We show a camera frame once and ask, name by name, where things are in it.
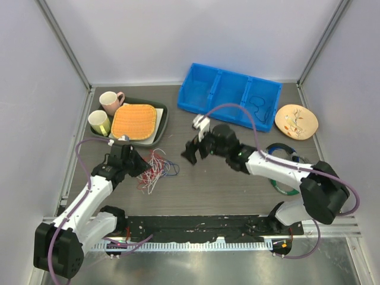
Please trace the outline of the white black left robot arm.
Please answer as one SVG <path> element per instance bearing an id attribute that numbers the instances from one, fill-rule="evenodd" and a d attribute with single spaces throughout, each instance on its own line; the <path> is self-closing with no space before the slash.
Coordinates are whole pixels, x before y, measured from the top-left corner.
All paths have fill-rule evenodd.
<path id="1" fill-rule="evenodd" d="M 40 223 L 34 236 L 33 264 L 58 277 L 72 279 L 80 270 L 87 252 L 100 239 L 126 231 L 125 211 L 105 206 L 93 217 L 99 205 L 111 195 L 126 176 L 135 178 L 150 165 L 133 145 L 115 142 L 103 161 L 87 172 L 87 183 L 73 202 L 51 223 Z"/>

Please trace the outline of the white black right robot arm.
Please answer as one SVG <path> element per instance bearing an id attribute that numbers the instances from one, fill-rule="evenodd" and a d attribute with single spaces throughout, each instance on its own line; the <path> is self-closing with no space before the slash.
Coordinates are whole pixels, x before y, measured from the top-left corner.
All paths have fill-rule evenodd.
<path id="1" fill-rule="evenodd" d="M 202 159 L 208 155 L 222 157 L 237 172 L 262 176 L 298 189 L 299 199 L 278 203 L 268 215 L 268 227 L 277 235 L 299 221 L 313 219 L 331 224 L 349 197 L 348 189 L 328 163 L 319 161 L 312 165 L 274 157 L 241 143 L 226 124 L 200 132 L 186 143 L 181 156 L 196 164 L 196 153 L 200 153 Z"/>

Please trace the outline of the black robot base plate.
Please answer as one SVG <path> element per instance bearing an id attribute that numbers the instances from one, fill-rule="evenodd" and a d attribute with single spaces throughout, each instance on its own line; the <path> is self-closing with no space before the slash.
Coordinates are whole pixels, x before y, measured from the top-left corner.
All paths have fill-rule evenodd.
<path id="1" fill-rule="evenodd" d="M 155 243 L 206 243 L 222 237 L 227 243 L 260 242 L 265 236 L 300 236 L 301 222 L 282 226 L 259 215 L 229 216 L 129 216 L 126 230 L 132 242 L 152 235 Z"/>

